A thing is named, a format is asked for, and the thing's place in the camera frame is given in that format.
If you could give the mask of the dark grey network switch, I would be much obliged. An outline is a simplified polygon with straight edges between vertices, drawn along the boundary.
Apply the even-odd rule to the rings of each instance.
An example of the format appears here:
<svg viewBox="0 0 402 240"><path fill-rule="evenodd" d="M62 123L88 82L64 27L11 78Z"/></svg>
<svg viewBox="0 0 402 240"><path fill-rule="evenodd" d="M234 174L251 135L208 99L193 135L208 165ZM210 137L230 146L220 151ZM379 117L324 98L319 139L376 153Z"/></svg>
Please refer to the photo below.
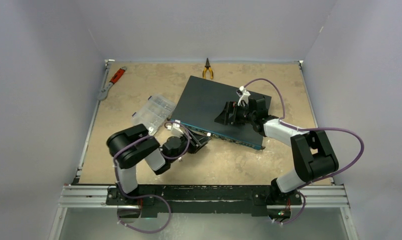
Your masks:
<svg viewBox="0 0 402 240"><path fill-rule="evenodd" d="M263 150L264 137L256 133L250 124L234 126L214 122L226 102L239 100L237 89L235 86L190 76L170 118L180 121L194 132L210 133L213 138Z"/></svg>

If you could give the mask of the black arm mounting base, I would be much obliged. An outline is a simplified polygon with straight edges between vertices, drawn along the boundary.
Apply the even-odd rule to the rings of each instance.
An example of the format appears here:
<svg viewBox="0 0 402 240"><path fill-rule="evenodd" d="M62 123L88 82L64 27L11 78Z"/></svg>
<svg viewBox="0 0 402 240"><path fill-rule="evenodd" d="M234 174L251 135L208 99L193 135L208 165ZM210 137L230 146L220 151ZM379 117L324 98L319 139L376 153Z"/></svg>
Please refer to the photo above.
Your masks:
<svg viewBox="0 0 402 240"><path fill-rule="evenodd" d="M291 207L300 207L299 193L274 196L269 185L159 185L140 184L123 196L118 187L108 187L106 205L135 207L143 218L159 213L250 214L253 217L289 218Z"/></svg>

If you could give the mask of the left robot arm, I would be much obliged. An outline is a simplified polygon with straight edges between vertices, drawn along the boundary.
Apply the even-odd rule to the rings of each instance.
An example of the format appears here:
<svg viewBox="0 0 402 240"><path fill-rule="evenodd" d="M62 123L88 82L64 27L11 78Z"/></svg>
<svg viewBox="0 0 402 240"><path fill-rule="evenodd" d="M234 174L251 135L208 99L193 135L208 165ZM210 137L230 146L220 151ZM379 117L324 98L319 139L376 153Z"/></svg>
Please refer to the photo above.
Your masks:
<svg viewBox="0 0 402 240"><path fill-rule="evenodd" d="M172 132L172 136L163 144L150 135L142 123L116 132L106 141L113 157L118 197L127 205L138 199L138 163L145 161L156 175L161 175L175 161L185 154L196 154L211 140L210 136L195 133L176 120L167 121L164 126Z"/></svg>

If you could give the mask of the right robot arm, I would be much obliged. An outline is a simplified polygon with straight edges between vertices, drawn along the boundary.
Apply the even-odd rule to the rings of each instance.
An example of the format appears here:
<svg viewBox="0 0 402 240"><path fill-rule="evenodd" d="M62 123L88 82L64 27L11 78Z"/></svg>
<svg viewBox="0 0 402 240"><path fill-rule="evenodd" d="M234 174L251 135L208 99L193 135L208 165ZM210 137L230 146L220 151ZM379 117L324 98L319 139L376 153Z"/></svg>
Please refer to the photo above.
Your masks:
<svg viewBox="0 0 402 240"><path fill-rule="evenodd" d="M271 181L269 197L283 203L300 186L338 170L339 162L324 130L302 130L285 126L276 116L270 115L265 99L248 97L242 104L225 103L215 118L221 125L250 124L263 137L278 140L291 148L294 168Z"/></svg>

